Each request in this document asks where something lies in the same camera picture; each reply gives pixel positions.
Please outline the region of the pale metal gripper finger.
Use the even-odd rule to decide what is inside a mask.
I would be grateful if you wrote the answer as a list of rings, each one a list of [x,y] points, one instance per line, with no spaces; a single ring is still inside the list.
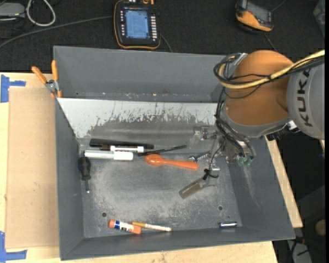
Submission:
[[[190,147],[204,147],[209,143],[209,126],[203,125],[193,128],[190,137]]]
[[[182,199],[186,199],[206,187],[215,186],[220,174],[220,168],[206,168],[203,170],[203,176],[185,186],[179,191]]]

